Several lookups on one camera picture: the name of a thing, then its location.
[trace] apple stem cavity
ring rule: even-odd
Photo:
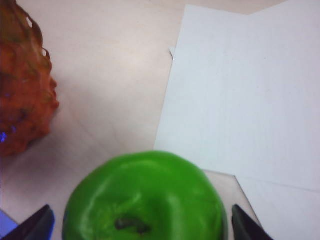
[[[150,232],[151,227],[146,225],[143,221],[138,218],[129,218],[129,217],[122,217],[117,219],[114,222],[114,226],[117,230],[123,230],[126,228],[136,228],[136,232],[139,234],[145,234]]]

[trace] paper sheet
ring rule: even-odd
[[[274,240],[319,240],[320,193],[237,177],[262,227]]]
[[[188,6],[155,149],[203,169],[320,190],[319,17],[306,15],[287,12],[290,21],[275,25]]]

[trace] white table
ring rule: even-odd
[[[27,152],[1,160],[1,208],[21,223],[49,204],[56,217],[52,240],[60,240],[66,203],[87,174],[112,157],[152,150],[172,64],[169,47],[176,45],[185,4],[250,14],[280,2],[19,0],[42,29],[60,107],[49,136]],[[87,34],[63,28],[64,22],[70,26],[79,18],[86,24],[97,4],[103,6],[107,29],[102,35],[96,36],[90,26]],[[82,48],[79,38],[90,44]],[[86,61],[86,54],[96,61],[77,69],[75,63]],[[99,76],[97,70],[107,77],[92,79]],[[84,75],[87,81],[79,82]],[[75,100],[78,105],[70,110]],[[72,126],[72,133],[66,126]],[[257,218],[234,176],[205,173],[222,197],[233,240],[233,204]]]

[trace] red fruit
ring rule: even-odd
[[[0,0],[0,157],[50,132],[59,106],[38,24],[15,0]]]

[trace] dragon fruit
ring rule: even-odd
[[[0,157],[50,132],[59,102],[38,24],[15,0],[0,0]]]

